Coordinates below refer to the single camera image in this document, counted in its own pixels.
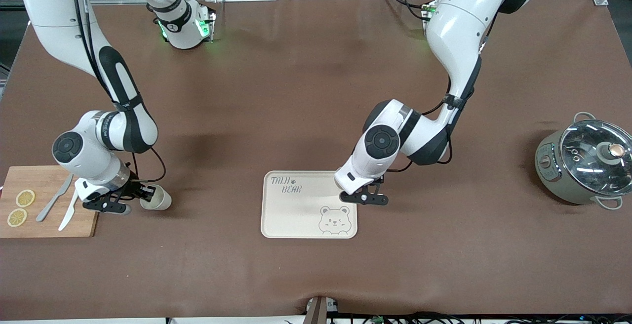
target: bear face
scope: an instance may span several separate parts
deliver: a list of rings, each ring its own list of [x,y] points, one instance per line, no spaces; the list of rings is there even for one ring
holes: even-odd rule
[[[345,205],[340,209],[322,207],[320,209],[320,223],[318,225],[323,234],[347,234],[352,229],[349,220],[349,208]]]

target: wooden cutting board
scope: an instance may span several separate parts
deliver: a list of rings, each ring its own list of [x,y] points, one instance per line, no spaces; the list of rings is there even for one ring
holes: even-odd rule
[[[64,230],[59,231],[59,224],[66,214],[70,199],[75,191],[73,178],[70,187],[60,196],[48,216],[41,222],[36,221],[40,211],[57,193],[69,173],[61,166],[14,166],[4,181],[4,189],[0,196],[0,238],[24,237],[91,237],[97,224],[98,213],[83,208],[81,200],[75,203],[75,215]],[[7,223],[9,213],[18,208],[15,198],[21,191],[30,189],[36,194],[33,204],[25,207],[27,221],[19,227],[12,228]]]

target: pot lid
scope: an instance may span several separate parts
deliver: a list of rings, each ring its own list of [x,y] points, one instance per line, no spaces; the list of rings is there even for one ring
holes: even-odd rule
[[[632,139],[616,125],[582,120],[560,139],[564,167],[583,187],[603,196],[632,191]]]

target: rectangular white tray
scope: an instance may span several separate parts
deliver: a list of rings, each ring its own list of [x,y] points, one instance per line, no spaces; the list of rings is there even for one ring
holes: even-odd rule
[[[334,171],[270,171],[264,177],[261,233],[269,238],[350,239],[356,204],[342,202]]]

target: brown table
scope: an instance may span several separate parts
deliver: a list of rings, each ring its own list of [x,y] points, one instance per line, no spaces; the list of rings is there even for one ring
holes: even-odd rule
[[[361,206],[353,239],[261,235],[267,171],[336,169],[376,103],[427,110],[443,96],[420,22],[392,4],[227,3],[215,43],[190,51],[164,43],[143,6],[97,7],[158,122],[173,205],[101,216],[91,239],[2,239],[0,318],[290,315],[314,295],[364,313],[631,312],[632,199],[571,207],[532,165],[575,112],[632,130],[632,70],[592,0],[500,15],[454,160],[388,175],[391,202]],[[95,79],[29,28],[0,104],[2,177],[54,164],[52,141],[93,109],[112,110]],[[150,153],[139,162],[160,173]]]

